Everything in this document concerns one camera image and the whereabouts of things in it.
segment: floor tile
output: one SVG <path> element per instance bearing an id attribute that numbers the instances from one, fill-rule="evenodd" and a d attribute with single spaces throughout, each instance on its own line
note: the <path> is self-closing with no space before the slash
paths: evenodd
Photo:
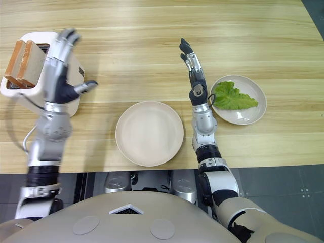
<path id="1" fill-rule="evenodd" d="M 319 33 L 324 39 L 324 1 L 302 0 Z"/>
<path id="2" fill-rule="evenodd" d="M 315 234 L 306 197 L 302 195 L 256 196 L 249 199 L 290 227 Z"/>
<path id="3" fill-rule="evenodd" d="M 0 223 L 15 218 L 17 204 L 0 204 Z"/>
<path id="4" fill-rule="evenodd" d="M 298 167 L 240 168 L 246 196 L 279 196 L 302 193 Z"/>
<path id="5" fill-rule="evenodd" d="M 14 174 L 11 180 L 11 189 L 8 203 L 16 204 L 19 201 L 20 188 L 25 185 L 26 175 L 25 174 Z"/>
<path id="6" fill-rule="evenodd" d="M 93 196 L 98 196 L 105 193 L 104 185 L 107 174 L 108 172 L 96 172 Z"/>
<path id="7" fill-rule="evenodd" d="M 324 165 L 301 166 L 299 171 L 306 193 L 324 192 Z"/>
<path id="8" fill-rule="evenodd" d="M 324 193 L 315 193 L 308 196 L 307 199 L 314 221 L 315 235 L 324 240 Z"/>
<path id="9" fill-rule="evenodd" d="M 63 200 L 64 203 L 73 203 L 76 178 L 77 173 L 61 173 L 59 175 L 62 191 L 57 198 Z"/>
<path id="10" fill-rule="evenodd" d="M 12 177 L 13 175 L 9 174 L 0 175 L 0 204 L 6 204 L 9 202 Z"/>
<path id="11" fill-rule="evenodd" d="M 244 191 L 242 187 L 242 182 L 241 182 L 241 175 L 239 173 L 239 168 L 231 168 L 231 171 L 237 181 L 238 188 L 239 188 L 239 196 L 244 196 Z"/>

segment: cable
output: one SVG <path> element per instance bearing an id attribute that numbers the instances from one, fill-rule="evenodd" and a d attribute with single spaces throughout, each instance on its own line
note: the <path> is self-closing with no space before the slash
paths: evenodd
<path id="1" fill-rule="evenodd" d="M 209 108 L 211 108 L 213 106 L 213 104 L 215 103 L 215 101 L 216 101 L 216 95 L 215 94 L 209 95 L 208 98 L 207 98 L 207 100 L 209 100 L 212 96 L 214 96 L 214 98 L 213 98 L 212 103 L 209 105 Z"/>
<path id="2" fill-rule="evenodd" d="M 165 186 L 165 185 L 162 185 L 162 186 L 161 186 L 161 189 L 163 189 L 163 190 L 167 190 L 168 192 L 170 192 L 170 188 L 167 187 L 167 186 Z"/>
<path id="3" fill-rule="evenodd" d="M 28 138 L 30 137 L 30 135 L 33 133 L 33 131 L 35 131 L 36 129 L 36 126 L 34 126 L 30 131 L 29 133 L 27 133 L 26 137 L 24 138 L 24 141 L 22 142 L 22 146 L 24 148 L 24 151 L 25 153 L 28 155 L 29 151 L 28 151 L 28 148 L 27 148 L 27 140 Z"/>
<path id="4" fill-rule="evenodd" d="M 13 128 L 13 110 L 18 102 L 18 100 L 24 97 L 27 101 L 29 101 L 32 105 L 36 106 L 37 108 L 44 110 L 43 107 L 35 104 L 31 99 L 29 99 L 25 94 L 23 93 L 17 93 L 15 94 L 8 102 L 8 106 L 6 108 L 6 112 L 5 112 L 5 121 L 6 121 L 6 130 L 8 132 L 9 137 L 11 138 L 12 142 L 21 150 L 25 151 L 24 146 L 22 146 L 19 142 L 18 139 L 14 133 L 14 128 Z"/>

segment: metal joint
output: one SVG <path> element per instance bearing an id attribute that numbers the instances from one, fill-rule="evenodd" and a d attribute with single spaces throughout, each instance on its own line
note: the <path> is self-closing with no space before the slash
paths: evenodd
<path id="1" fill-rule="evenodd" d="M 67 107 L 64 104 L 56 104 L 51 102 L 44 103 L 44 110 L 55 113 L 66 113 Z"/>
<path id="2" fill-rule="evenodd" d="M 202 104 L 202 105 L 195 105 L 192 107 L 192 111 L 194 113 L 198 113 L 198 112 L 204 112 L 209 110 L 209 106 L 208 103 Z"/>
<path id="3" fill-rule="evenodd" d="M 21 187 L 20 199 L 56 196 L 60 192 L 60 183 L 47 186 Z"/>
<path id="4" fill-rule="evenodd" d="M 228 167 L 226 160 L 224 160 L 223 158 L 207 158 L 204 159 L 203 161 L 201 161 L 199 163 L 198 168 L 200 168 L 202 165 L 205 165 L 205 167 L 214 167 L 214 166 L 224 166 L 224 167 Z"/>

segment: beige plate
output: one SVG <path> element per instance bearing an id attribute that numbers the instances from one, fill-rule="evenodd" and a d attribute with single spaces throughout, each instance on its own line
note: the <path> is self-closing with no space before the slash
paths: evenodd
<path id="1" fill-rule="evenodd" d="M 267 109 L 267 99 L 260 86 L 247 77 L 240 75 L 228 75 L 217 80 L 210 89 L 210 92 L 212 92 L 217 83 L 223 81 L 234 82 L 234 87 L 239 88 L 240 93 L 248 94 L 251 98 L 257 100 L 259 104 L 257 107 L 243 110 L 221 110 L 213 106 L 213 110 L 216 112 L 216 114 L 218 114 L 225 121 L 237 125 L 252 124 L 263 117 Z"/>
<path id="2" fill-rule="evenodd" d="M 169 106 L 144 101 L 128 108 L 116 126 L 116 142 L 122 154 L 140 166 L 158 166 L 179 151 L 183 126 Z"/>

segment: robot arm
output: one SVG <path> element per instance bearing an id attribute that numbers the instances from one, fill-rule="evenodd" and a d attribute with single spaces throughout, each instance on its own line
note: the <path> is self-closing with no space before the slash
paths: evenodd
<path id="1" fill-rule="evenodd" d="M 189 70 L 192 103 L 192 138 L 199 168 L 203 202 L 212 207 L 214 217 L 241 242 L 322 242 L 288 227 L 246 198 L 239 197 L 237 181 L 222 158 L 214 133 L 217 122 L 207 101 L 203 70 L 190 44 L 181 39 L 181 58 Z"/>
<path id="2" fill-rule="evenodd" d="M 60 192 L 57 178 L 64 145 L 72 132 L 65 104 L 98 84 L 89 81 L 74 87 L 66 82 L 69 56 L 79 38 L 74 29 L 66 29 L 58 35 L 47 54 L 44 109 L 35 126 L 37 135 L 28 151 L 28 174 L 21 188 L 16 219 L 45 217 L 63 208 L 63 202 L 55 196 Z"/>

